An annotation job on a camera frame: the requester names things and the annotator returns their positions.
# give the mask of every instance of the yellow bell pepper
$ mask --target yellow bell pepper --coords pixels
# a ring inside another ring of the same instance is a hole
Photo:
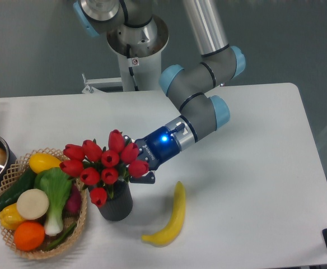
[[[16,230],[24,221],[26,219],[19,215],[17,211],[17,203],[5,207],[0,212],[1,225],[8,230]]]
[[[59,167],[61,162],[62,161],[51,154],[35,153],[29,159],[29,166],[34,173],[39,174],[44,170]]]

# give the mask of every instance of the wicker basket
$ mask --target wicker basket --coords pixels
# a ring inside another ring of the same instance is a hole
[[[67,160],[67,158],[63,155],[61,150],[56,149],[49,149],[45,148],[44,150],[34,150],[30,154],[26,154],[24,157],[20,157],[20,159],[16,160],[15,164],[12,164],[11,167],[7,170],[7,174],[4,175],[1,187],[0,187],[0,195],[6,191],[18,178],[20,175],[24,172],[24,170],[28,167],[28,161],[31,155],[40,152],[40,153],[46,153],[51,154],[55,157],[57,157],[59,160]],[[80,182],[80,180],[77,179],[76,186],[81,189],[83,186],[83,183]],[[14,231],[13,230],[7,230],[6,228],[2,227],[2,235],[3,240],[6,242],[6,245],[10,247],[11,250],[13,250],[17,255],[23,258],[27,259],[46,259],[50,257],[54,257],[56,255],[59,255],[66,251],[68,248],[70,248],[74,242],[79,238],[80,234],[82,233],[82,230],[84,228],[85,219],[86,219],[86,210],[87,210],[87,197],[86,197],[86,191],[81,191],[81,209],[80,213],[76,216],[73,216],[71,214],[64,213],[63,215],[63,223],[64,223],[64,230],[68,228],[73,222],[77,223],[77,226],[74,229],[74,232],[59,246],[56,248],[50,250],[50,251],[43,251],[43,249],[52,241],[56,239],[53,237],[46,236],[44,243],[37,249],[29,252],[20,251],[16,248],[14,241]]]

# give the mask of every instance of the banana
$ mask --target banana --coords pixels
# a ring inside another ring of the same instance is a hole
[[[185,220],[186,191],[181,181],[178,181],[174,192],[174,206],[169,223],[154,234],[143,234],[141,240],[157,246],[170,244],[180,233]]]

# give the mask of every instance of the red tulip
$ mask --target red tulip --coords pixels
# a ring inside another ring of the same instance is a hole
[[[114,184],[119,177],[119,173],[115,168],[106,168],[101,172],[101,179],[105,184]]]
[[[120,156],[113,150],[106,150],[101,155],[101,162],[107,168],[113,167],[120,161]]]
[[[106,203],[108,194],[103,188],[94,188],[90,191],[91,202],[97,207],[102,207]]]
[[[68,157],[71,160],[82,161],[85,158],[85,154],[82,146],[67,144],[65,146],[65,150],[63,150],[63,153],[66,157]]]
[[[113,130],[109,134],[109,149],[116,153],[122,152],[125,148],[125,140],[122,134],[118,130]]]
[[[64,173],[74,178],[79,177],[84,169],[83,163],[78,160],[62,161],[59,166]]]
[[[139,155],[138,146],[135,143],[130,143],[124,148],[123,152],[121,152],[120,158],[124,163],[130,164],[134,160],[136,160],[138,155]]]
[[[148,163],[142,160],[134,160],[129,165],[129,174],[134,178],[139,178],[148,172]]]
[[[83,142],[83,151],[89,161],[99,161],[101,158],[102,149],[91,140]]]
[[[95,185],[100,180],[100,174],[95,168],[89,167],[82,170],[80,174],[80,181],[86,185]]]

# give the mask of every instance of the gray wall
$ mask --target gray wall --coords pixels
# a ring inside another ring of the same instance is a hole
[[[72,0],[0,0],[0,97],[79,94],[81,73],[118,77],[105,37],[81,28]],[[218,0],[230,44],[247,68],[228,85],[292,82],[298,86],[313,135],[327,124],[327,1]],[[181,1],[154,1],[169,27],[162,68],[200,61]],[[321,151],[327,176],[327,147]]]

